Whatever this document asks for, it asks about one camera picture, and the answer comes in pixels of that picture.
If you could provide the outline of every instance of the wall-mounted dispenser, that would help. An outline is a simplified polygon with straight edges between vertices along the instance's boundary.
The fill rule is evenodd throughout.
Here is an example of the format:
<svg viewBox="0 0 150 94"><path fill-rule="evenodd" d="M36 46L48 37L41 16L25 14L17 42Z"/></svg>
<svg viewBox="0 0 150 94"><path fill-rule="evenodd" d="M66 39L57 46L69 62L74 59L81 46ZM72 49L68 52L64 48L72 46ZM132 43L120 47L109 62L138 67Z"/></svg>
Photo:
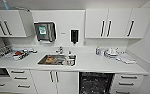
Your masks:
<svg viewBox="0 0 150 94"><path fill-rule="evenodd" d="M71 42L73 42L73 44L78 42L78 32L79 30L71 30Z"/></svg>
<svg viewBox="0 0 150 94"><path fill-rule="evenodd" d="M34 23L38 41L53 42L56 39L55 24L53 22Z"/></svg>

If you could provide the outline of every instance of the white countertop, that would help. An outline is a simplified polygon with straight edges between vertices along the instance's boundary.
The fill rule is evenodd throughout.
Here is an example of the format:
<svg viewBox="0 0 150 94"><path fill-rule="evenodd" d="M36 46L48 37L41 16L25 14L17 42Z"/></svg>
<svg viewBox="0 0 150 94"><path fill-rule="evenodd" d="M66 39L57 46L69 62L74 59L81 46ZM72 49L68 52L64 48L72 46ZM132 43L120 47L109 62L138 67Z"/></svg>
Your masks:
<svg viewBox="0 0 150 94"><path fill-rule="evenodd" d="M76 53L74 66L66 65L38 65L37 63L47 52L32 53L22 60L15 61L7 57L0 58L0 68L19 68L34 70L56 70L56 71L80 71L80 72L102 72L102 73L126 73L147 75L144 69L137 64L125 64L120 61L111 60L93 53Z"/></svg>

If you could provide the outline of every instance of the kitchen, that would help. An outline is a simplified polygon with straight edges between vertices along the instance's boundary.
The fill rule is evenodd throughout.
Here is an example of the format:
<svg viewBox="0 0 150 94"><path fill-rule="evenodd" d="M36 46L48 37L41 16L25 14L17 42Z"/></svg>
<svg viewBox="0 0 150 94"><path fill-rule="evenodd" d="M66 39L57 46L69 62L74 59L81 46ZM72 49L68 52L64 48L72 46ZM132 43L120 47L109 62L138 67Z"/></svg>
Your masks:
<svg viewBox="0 0 150 94"><path fill-rule="evenodd" d="M48 6L46 6L46 4L41 1L41 2L37 2L34 1L34 3L29 2L29 1L25 1L25 2L14 2L10 0L8 0L9 2L7 2L9 4L9 6L21 6L21 7L26 7L28 9L31 9L32 14L33 14L33 19L34 22L38 22L38 21L48 21L48 19L52 19L50 15L48 15L48 13L43 13L46 10L85 10L85 9L100 9L100 8L150 8L150 0L136 0L136 1L129 1L129 0L122 0L122 1L116 1L116 0L110 0L110 1L93 1L90 0L88 2L85 1L79 1L79 2L67 2L68 4L66 4L65 6L65 2L59 2L58 3L54 3L51 2L52 4ZM4 7L3 2L0 1L0 7ZM51 47L51 49L53 50L49 50L50 52L55 52L59 47L59 46L63 46L63 49L65 51L65 53L68 53L68 50L70 49L72 51L72 54L74 54L73 50L77 47L77 49L79 48L79 51L83 51L80 49L80 47L82 47L84 50L90 51L93 50L92 52L95 55L95 49L97 46L99 46L100 48L119 48L119 51L123 50L123 49L127 49L129 51L131 51L132 53L136 54L137 56L143 58L144 60L150 62L150 23L148 26L148 29L143 37L143 39L108 39L108 38L85 38L84 36L84 16L83 17L77 17L76 13L72 12L72 15L75 15L73 17L75 17L76 19L71 19L69 18L69 16L63 17L65 15L63 15L62 13L59 14L60 19L56 19L53 18L52 20L55 20L56 22L56 28L57 28L57 38L54 44L43 44L40 43L39 41L37 41L36 36L29 36L29 37L25 37L25 38L3 38L4 42L9 45L13 45L16 47L34 47L35 50L38 51L43 51L43 49L47 49L47 47ZM73 43L70 42L70 38L69 36L69 31L71 29L79 29L80 34L79 34L79 42L77 42L75 44L75 46L73 45ZM138 94L150 94L150 71L148 72L148 75L144 77Z"/></svg>

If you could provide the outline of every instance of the lower cabinet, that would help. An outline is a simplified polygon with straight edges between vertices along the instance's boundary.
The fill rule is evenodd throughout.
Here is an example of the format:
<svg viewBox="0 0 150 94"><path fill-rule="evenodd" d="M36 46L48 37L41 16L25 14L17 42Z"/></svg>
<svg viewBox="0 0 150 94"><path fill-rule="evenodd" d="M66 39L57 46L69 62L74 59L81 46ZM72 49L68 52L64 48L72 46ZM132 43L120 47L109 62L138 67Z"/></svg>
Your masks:
<svg viewBox="0 0 150 94"><path fill-rule="evenodd" d="M143 75L115 74L111 94L137 94Z"/></svg>
<svg viewBox="0 0 150 94"><path fill-rule="evenodd" d="M79 72L31 70L38 94L78 94Z"/></svg>

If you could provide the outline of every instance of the paper towel dispenser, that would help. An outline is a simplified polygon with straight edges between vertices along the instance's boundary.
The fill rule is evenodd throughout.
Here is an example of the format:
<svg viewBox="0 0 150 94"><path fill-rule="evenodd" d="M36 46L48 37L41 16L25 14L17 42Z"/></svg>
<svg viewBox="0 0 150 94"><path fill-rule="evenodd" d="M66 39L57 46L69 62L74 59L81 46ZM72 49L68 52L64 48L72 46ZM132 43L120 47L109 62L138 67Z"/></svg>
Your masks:
<svg viewBox="0 0 150 94"><path fill-rule="evenodd" d="M53 22L34 23L38 41L53 42L56 39L55 24Z"/></svg>

